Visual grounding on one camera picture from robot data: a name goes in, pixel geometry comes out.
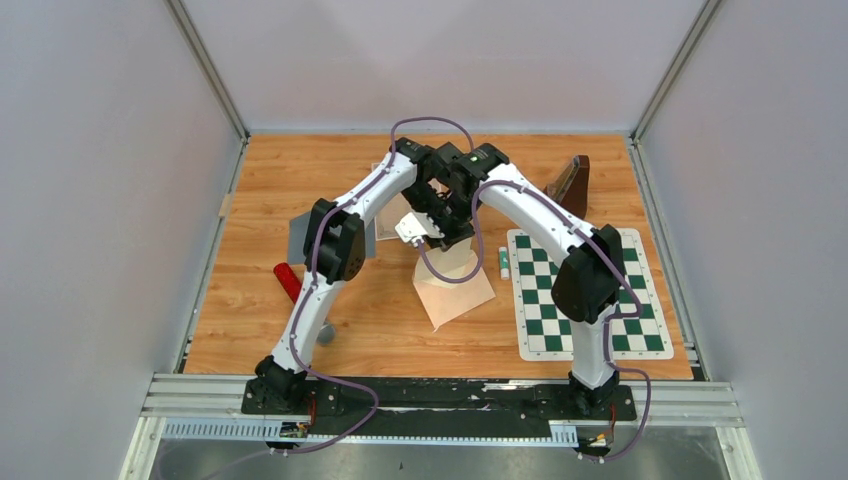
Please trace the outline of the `cream pink envelope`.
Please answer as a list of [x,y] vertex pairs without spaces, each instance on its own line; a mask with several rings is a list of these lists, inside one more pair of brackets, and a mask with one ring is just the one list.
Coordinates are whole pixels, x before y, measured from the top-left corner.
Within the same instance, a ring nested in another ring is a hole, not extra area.
[[424,264],[418,264],[413,287],[433,326],[433,331],[495,298],[494,289],[483,271],[461,284],[438,280]]

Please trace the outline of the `grey envelope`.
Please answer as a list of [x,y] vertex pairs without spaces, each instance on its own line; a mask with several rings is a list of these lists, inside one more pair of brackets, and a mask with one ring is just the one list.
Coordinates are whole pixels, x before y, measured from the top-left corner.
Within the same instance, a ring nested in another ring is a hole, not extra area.
[[[289,238],[286,262],[289,264],[303,264],[305,262],[305,254],[303,251],[304,242],[307,235],[310,213],[304,213],[292,219],[289,222]],[[374,221],[371,221],[365,231],[365,247],[366,258],[371,259],[377,256],[376,252],[376,227]]]

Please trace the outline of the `red microphone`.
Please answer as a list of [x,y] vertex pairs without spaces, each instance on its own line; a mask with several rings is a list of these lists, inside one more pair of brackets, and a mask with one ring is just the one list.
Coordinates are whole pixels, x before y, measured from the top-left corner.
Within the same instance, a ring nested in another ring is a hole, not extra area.
[[[296,304],[302,288],[300,277],[286,262],[275,265],[272,272],[292,304]],[[335,339],[335,335],[335,327],[328,320],[324,320],[317,337],[317,343],[320,346],[327,346]]]

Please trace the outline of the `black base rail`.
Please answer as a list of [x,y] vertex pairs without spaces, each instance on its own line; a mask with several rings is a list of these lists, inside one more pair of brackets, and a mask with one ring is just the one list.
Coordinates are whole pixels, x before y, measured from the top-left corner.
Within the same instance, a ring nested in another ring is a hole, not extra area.
[[578,400],[570,383],[509,385],[496,381],[351,378],[341,386],[306,380],[293,399],[275,397],[261,379],[247,382],[241,411],[257,416],[298,416],[310,433],[361,436],[542,438],[552,420],[608,424],[637,417],[632,391],[620,385],[601,406]]

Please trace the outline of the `green white glue stick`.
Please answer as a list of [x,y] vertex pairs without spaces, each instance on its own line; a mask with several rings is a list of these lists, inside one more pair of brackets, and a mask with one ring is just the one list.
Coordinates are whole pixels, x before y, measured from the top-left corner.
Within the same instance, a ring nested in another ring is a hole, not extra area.
[[509,251],[505,246],[498,248],[499,275],[502,280],[511,278]]

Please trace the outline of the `wooden metronome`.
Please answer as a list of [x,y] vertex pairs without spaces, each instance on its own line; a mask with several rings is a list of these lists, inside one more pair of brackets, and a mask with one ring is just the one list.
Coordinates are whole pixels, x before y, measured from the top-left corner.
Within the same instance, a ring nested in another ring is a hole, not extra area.
[[588,212],[590,158],[575,155],[544,189],[546,195],[579,219]]

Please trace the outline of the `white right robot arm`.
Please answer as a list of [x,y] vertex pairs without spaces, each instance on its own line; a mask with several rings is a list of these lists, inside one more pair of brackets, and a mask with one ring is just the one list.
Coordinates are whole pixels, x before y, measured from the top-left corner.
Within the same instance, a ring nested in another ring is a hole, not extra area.
[[529,234],[557,262],[552,284],[556,308],[571,323],[574,354],[571,403],[596,417],[611,403],[623,368],[612,359],[611,324],[638,318],[643,307],[622,311],[620,293],[635,293],[625,277],[620,233],[596,228],[530,184],[506,155],[486,143],[463,153],[452,143],[435,150],[435,177],[448,193],[432,219],[443,233],[433,246],[447,248],[481,233],[478,210],[490,206]]

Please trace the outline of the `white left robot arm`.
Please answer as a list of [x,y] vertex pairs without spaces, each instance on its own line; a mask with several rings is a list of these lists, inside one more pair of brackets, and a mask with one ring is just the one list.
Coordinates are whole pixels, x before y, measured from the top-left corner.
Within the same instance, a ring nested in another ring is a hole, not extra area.
[[304,241],[303,286],[283,336],[256,367],[248,385],[254,395],[267,394],[283,413],[298,411],[306,400],[303,381],[311,365],[320,330],[340,290],[366,259],[365,228],[401,191],[414,185],[432,147],[406,137],[349,192],[313,205]]

